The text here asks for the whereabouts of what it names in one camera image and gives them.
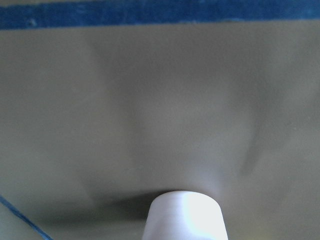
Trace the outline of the pink cup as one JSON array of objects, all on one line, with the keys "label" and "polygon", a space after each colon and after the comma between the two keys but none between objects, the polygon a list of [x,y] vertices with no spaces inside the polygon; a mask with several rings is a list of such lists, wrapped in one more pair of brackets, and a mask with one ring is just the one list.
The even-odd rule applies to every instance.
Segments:
[{"label": "pink cup", "polygon": [[156,197],[149,208],[143,240],[227,240],[220,205],[194,191],[171,191]]}]

